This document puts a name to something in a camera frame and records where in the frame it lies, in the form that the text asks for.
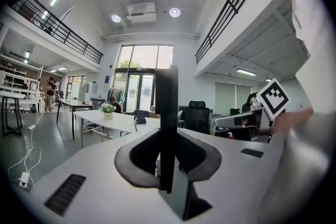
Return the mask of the clothes rack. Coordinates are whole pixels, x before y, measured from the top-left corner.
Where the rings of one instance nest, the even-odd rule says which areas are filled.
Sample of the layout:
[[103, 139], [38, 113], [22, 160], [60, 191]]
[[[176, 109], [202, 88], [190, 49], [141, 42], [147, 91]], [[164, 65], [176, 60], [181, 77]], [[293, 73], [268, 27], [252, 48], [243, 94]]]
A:
[[124, 103], [126, 98], [125, 88], [123, 87], [112, 87], [108, 91], [107, 101], [112, 103], [112, 98], [121, 107], [121, 112], [124, 111]]

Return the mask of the black balcony railing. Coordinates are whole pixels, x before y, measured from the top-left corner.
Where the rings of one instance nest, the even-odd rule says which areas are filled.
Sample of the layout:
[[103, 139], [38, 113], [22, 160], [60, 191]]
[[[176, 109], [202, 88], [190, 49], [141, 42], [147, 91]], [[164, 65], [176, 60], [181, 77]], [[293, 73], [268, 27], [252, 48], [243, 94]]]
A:
[[70, 49], [97, 64], [100, 63], [103, 53], [86, 42], [38, 0], [7, 0], [6, 4], [16, 13]]
[[232, 19], [239, 13], [246, 0], [226, 0], [212, 27], [205, 36], [203, 42], [195, 53], [198, 64], [206, 53], [212, 48], [216, 40], [221, 36]]

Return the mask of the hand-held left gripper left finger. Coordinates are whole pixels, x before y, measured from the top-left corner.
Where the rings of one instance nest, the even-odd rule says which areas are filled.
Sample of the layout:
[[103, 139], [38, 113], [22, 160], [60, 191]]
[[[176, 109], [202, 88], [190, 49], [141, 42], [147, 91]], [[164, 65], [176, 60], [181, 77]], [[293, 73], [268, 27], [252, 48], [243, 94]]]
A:
[[[114, 166], [118, 149], [142, 135], [88, 146], [45, 175], [30, 192], [38, 219], [48, 224], [183, 224], [157, 189], [132, 186]], [[60, 216], [44, 203], [71, 174], [86, 180]]]

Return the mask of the black mesh office chair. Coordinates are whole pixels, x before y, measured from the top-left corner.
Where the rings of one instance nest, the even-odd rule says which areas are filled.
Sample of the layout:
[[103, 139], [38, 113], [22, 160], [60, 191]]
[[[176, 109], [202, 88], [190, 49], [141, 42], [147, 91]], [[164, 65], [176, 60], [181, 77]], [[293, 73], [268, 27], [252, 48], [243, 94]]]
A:
[[186, 129], [210, 134], [209, 116], [210, 109], [206, 107], [204, 101], [190, 101], [188, 107], [183, 111], [184, 124]]

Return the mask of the person's right forearm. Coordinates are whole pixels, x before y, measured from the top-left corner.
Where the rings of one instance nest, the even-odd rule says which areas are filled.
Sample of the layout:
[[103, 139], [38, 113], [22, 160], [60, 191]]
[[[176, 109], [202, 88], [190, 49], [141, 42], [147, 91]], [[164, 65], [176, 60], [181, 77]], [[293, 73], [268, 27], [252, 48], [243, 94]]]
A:
[[288, 132], [292, 127], [304, 122], [313, 115], [313, 108], [309, 107], [298, 112], [280, 113], [274, 121], [271, 129], [272, 134]]

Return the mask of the grey table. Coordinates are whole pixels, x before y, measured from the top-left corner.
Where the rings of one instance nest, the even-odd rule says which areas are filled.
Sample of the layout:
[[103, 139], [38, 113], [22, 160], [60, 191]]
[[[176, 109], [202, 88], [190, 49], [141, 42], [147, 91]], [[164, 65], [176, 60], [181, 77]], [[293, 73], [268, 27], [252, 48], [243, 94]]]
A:
[[72, 139], [75, 139], [75, 128], [74, 128], [74, 122], [75, 122], [75, 112], [76, 109], [79, 108], [89, 108], [90, 110], [93, 109], [93, 104], [92, 103], [88, 103], [86, 104], [83, 101], [78, 101], [78, 100], [69, 100], [67, 101], [66, 99], [60, 99], [59, 103], [58, 103], [58, 110], [57, 110], [57, 121], [56, 123], [58, 123], [58, 119], [59, 119], [59, 112], [60, 112], [60, 108], [62, 105], [68, 106], [71, 108], [71, 132], [72, 132]]

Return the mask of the white flower pot plant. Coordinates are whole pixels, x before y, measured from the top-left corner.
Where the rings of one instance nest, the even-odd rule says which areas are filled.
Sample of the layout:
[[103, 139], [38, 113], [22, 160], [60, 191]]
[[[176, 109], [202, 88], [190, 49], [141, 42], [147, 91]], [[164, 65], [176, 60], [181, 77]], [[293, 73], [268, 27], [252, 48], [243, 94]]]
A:
[[103, 103], [99, 108], [99, 110], [103, 113], [103, 118], [105, 120], [112, 120], [113, 113], [116, 111], [116, 109], [117, 109], [116, 106], [109, 103]]

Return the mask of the ceiling air conditioner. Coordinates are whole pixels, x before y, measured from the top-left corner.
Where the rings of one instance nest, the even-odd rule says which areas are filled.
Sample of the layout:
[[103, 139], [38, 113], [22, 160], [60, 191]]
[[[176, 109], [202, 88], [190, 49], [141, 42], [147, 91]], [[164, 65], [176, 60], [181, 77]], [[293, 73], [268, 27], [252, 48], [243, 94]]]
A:
[[137, 3], [127, 6], [127, 20], [132, 23], [149, 23], [156, 21], [156, 9], [154, 2]]

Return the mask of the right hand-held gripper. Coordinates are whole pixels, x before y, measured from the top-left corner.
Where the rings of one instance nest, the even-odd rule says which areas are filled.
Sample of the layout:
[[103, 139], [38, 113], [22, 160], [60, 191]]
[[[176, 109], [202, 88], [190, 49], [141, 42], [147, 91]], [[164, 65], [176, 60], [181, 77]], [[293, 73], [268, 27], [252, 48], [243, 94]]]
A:
[[215, 125], [227, 129], [241, 129], [256, 126], [257, 134], [251, 140], [268, 143], [272, 137], [272, 128], [276, 117], [286, 110], [290, 98], [276, 78], [264, 86], [252, 100], [249, 112], [217, 118]]

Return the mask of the black frame side table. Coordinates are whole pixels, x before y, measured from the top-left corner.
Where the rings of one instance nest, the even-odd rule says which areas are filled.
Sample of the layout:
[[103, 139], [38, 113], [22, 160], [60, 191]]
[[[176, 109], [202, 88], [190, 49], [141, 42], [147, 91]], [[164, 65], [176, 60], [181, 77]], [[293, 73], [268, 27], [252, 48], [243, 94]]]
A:
[[[20, 113], [19, 101], [24, 98], [24, 95], [19, 93], [0, 91], [0, 98], [0, 120], [3, 137], [9, 136], [11, 134], [22, 136], [23, 124]], [[8, 126], [7, 105], [9, 104], [9, 99], [12, 99], [14, 101], [14, 112], [17, 122], [16, 128], [11, 128]]]

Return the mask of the person's white shirt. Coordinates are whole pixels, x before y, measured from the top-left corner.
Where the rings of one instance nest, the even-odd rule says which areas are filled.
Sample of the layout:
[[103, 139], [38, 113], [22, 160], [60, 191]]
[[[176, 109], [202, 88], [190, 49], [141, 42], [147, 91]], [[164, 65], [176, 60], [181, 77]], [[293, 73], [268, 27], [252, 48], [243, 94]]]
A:
[[336, 112], [336, 29], [323, 0], [292, 0], [297, 37], [309, 58], [296, 73], [315, 113]]

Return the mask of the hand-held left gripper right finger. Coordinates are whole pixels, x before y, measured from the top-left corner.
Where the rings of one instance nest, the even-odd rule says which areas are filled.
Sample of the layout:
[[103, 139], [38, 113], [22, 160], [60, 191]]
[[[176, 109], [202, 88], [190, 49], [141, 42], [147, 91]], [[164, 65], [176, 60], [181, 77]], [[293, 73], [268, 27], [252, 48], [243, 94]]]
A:
[[229, 140], [182, 129], [219, 150], [222, 162], [215, 174], [194, 184], [196, 193], [212, 208], [187, 224], [258, 224], [258, 211], [277, 170], [285, 135], [277, 133], [268, 144]]

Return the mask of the white shelving unit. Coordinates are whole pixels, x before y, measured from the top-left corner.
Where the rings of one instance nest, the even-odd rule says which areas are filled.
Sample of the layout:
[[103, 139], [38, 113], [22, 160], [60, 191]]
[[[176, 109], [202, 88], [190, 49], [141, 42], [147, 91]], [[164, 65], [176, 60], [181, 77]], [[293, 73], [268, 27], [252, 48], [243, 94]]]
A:
[[30, 65], [27, 60], [11, 58], [0, 52], [0, 90], [23, 94], [23, 111], [40, 113], [44, 108], [44, 94], [40, 82], [44, 67]]

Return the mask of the glass entrance door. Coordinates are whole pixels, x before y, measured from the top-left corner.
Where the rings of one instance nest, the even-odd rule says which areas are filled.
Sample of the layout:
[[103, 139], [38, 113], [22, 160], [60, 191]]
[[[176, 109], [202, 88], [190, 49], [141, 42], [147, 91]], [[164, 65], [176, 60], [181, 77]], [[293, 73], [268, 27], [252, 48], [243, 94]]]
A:
[[155, 104], [155, 73], [173, 62], [172, 45], [125, 45], [119, 52], [112, 87], [125, 88], [124, 111], [149, 111]]

